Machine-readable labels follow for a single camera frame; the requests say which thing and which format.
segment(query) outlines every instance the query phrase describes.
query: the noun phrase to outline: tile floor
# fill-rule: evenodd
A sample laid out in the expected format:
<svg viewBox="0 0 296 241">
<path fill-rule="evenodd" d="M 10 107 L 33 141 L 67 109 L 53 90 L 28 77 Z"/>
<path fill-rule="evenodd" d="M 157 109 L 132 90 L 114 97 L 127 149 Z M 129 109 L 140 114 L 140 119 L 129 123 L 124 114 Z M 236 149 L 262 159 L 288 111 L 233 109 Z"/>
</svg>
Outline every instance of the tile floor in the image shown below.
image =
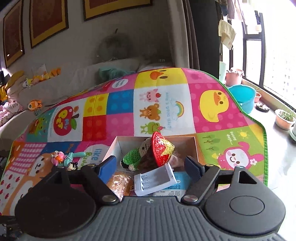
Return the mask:
<svg viewBox="0 0 296 241">
<path fill-rule="evenodd" d="M 286 206 L 286 217 L 279 234 L 287 241 L 296 240 L 296 142 L 289 136 L 289 131 L 280 129 L 274 123 L 274 111 L 264 113 L 254 108 L 250 116 L 266 129 L 268 187 Z"/>
</svg>

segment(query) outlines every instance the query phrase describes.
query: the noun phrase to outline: open box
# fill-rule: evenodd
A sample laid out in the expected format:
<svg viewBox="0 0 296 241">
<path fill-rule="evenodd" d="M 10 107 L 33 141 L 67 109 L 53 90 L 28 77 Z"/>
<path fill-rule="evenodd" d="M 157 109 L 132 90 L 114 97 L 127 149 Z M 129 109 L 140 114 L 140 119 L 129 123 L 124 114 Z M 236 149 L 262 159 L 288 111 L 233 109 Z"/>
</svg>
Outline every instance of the open box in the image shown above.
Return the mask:
<svg viewBox="0 0 296 241">
<path fill-rule="evenodd" d="M 197 149 L 194 137 L 165 137 L 174 146 L 181 159 L 185 159 L 186 156 L 192 156 L 195 160 L 197 159 Z M 104 159 L 106 160 L 109 156 L 115 156 L 117 159 L 117 171 L 130 172 L 124 169 L 120 165 L 121 159 L 132 149 L 139 148 L 141 143 L 147 139 L 146 137 L 125 137 L 117 136 L 107 151 Z"/>
</svg>

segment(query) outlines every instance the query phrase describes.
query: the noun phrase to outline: wall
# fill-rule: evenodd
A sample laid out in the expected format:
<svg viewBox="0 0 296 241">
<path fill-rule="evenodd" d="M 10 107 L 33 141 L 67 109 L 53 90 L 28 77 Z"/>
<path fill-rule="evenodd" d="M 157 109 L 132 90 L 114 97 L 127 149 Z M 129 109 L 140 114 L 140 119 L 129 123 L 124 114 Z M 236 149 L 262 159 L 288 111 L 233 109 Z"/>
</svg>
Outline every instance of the wall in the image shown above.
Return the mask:
<svg viewBox="0 0 296 241">
<path fill-rule="evenodd" d="M 0 19 L 11 9 L 17 0 L 12 1 L 0 13 Z M 7 71 L 10 74 L 24 70 L 32 76 L 32 67 L 46 65 L 47 71 L 62 67 L 62 71 L 70 75 L 77 68 L 100 62 L 96 57 L 96 49 L 101 40 L 112 34 L 116 28 L 118 33 L 129 35 L 134 45 L 134 56 L 156 52 L 157 58 L 168 58 L 169 13 L 166 0 L 154 0 L 153 6 L 124 10 L 101 16 L 87 22 L 83 19 L 82 0 L 68 0 L 69 29 L 31 49 L 29 35 L 30 0 L 24 0 L 23 38 L 25 55 L 14 62 Z M 3 19 L 0 22 L 0 55 L 1 65 L 5 66 L 3 53 Z"/>
</svg>

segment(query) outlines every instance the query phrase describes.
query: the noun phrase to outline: beige sofa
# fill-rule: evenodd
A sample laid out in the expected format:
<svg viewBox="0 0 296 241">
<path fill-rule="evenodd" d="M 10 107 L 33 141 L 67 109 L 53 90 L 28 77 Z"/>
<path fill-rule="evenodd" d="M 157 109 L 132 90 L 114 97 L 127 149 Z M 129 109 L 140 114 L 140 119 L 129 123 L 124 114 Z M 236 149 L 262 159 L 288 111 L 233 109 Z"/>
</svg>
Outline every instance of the beige sofa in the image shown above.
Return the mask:
<svg viewBox="0 0 296 241">
<path fill-rule="evenodd" d="M 97 74 L 100 68 L 112 67 L 137 72 L 164 66 L 172 66 L 172 64 L 161 64 L 161 66 L 160 64 L 148 65 L 146 61 L 139 58 L 115 60 L 77 69 L 73 76 L 68 76 L 67 73 L 62 71 L 61 75 L 40 82 L 30 88 L 22 87 L 25 76 L 22 77 L 22 81 L 18 80 L 14 86 L 8 89 L 7 93 L 11 99 L 19 102 L 26 110 L 14 116 L 0 127 L 0 150 L 10 150 L 12 142 L 36 118 L 34 112 L 29 111 L 27 108 L 31 100 L 41 100 L 44 105 L 42 110 L 45 111 L 50 106 L 80 91 L 102 83 L 103 81 L 99 79 Z"/>
</svg>

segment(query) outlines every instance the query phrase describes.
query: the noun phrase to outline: framed picture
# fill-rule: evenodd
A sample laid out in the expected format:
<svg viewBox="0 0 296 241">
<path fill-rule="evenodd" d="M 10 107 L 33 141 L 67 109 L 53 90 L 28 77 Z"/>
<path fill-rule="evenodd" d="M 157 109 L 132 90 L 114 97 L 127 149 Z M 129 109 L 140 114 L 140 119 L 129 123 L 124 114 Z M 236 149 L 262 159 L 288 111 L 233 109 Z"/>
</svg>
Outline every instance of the framed picture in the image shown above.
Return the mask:
<svg viewBox="0 0 296 241">
<path fill-rule="evenodd" d="M 151 5 L 152 0 L 83 0 L 84 20 L 120 10 Z"/>
<path fill-rule="evenodd" d="M 31 48 L 68 29 L 67 0 L 30 0 Z"/>
<path fill-rule="evenodd" d="M 3 21 L 3 49 L 6 68 L 25 54 L 22 38 L 23 0 L 6 14 Z"/>
</svg>

